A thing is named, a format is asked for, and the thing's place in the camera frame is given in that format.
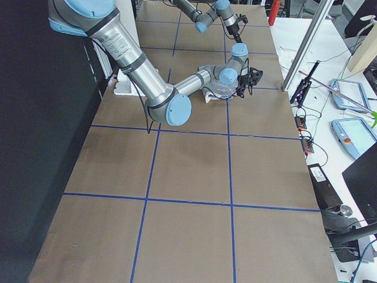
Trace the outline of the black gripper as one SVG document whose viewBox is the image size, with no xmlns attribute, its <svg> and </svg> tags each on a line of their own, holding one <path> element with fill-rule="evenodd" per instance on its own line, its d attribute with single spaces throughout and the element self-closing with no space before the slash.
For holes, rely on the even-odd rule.
<svg viewBox="0 0 377 283">
<path fill-rule="evenodd" d="M 242 39 L 239 34 L 240 28 L 238 24 L 227 25 L 226 29 L 237 43 L 242 43 Z"/>
<path fill-rule="evenodd" d="M 246 75 L 241 75 L 239 78 L 239 83 L 236 90 L 236 95 L 238 97 L 244 98 L 244 91 L 248 90 L 249 93 L 252 93 L 253 86 L 249 85 L 249 73 Z"/>
</svg>

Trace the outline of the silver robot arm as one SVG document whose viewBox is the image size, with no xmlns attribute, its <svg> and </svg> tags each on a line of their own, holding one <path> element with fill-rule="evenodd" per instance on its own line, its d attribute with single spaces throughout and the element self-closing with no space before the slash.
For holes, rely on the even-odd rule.
<svg viewBox="0 0 377 283">
<path fill-rule="evenodd" d="M 57 32 L 97 39 L 126 75 L 146 96 L 142 102 L 145 115 L 170 126 L 183 125 L 191 115 L 190 94 L 206 88 L 213 81 L 231 85 L 245 80 L 250 70 L 246 44 L 239 33 L 239 22 L 247 23 L 245 15 L 236 15 L 229 1 L 216 1 L 202 13 L 189 1 L 172 1 L 195 24 L 200 33 L 220 18 L 233 36 L 228 62 L 207 65 L 177 84 L 165 82 L 139 44 L 121 23 L 120 11 L 114 1 L 49 1 L 49 24 Z"/>
<path fill-rule="evenodd" d="M 191 2 L 186 0 L 181 1 L 168 1 L 164 2 L 167 6 L 176 7 L 190 20 L 195 23 L 195 27 L 200 33 L 204 33 L 208 30 L 209 26 L 215 22 L 216 19 L 220 19 L 222 27 L 226 29 L 227 33 L 232 36 L 228 38 L 234 39 L 237 43 L 242 43 L 240 34 L 242 33 L 239 28 L 239 22 L 243 21 L 244 24 L 248 23 L 247 16 L 240 14 L 237 16 L 230 5 L 230 1 L 215 1 L 209 5 L 209 10 L 204 13 L 194 6 Z"/>
</svg>

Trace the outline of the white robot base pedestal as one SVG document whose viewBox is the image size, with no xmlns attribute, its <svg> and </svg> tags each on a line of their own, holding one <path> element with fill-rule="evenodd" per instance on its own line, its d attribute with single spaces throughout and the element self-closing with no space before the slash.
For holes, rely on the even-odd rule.
<svg viewBox="0 0 377 283">
<path fill-rule="evenodd" d="M 156 98 L 163 92 L 165 82 L 139 46 L 132 3 L 131 1 L 116 1 L 115 5 L 120 12 L 123 38 L 127 43 L 127 51 L 118 63 L 121 67 L 136 63 L 140 66 L 127 75 L 119 71 L 114 92 L 121 96 L 135 96 L 139 91 L 149 99 Z"/>
</svg>

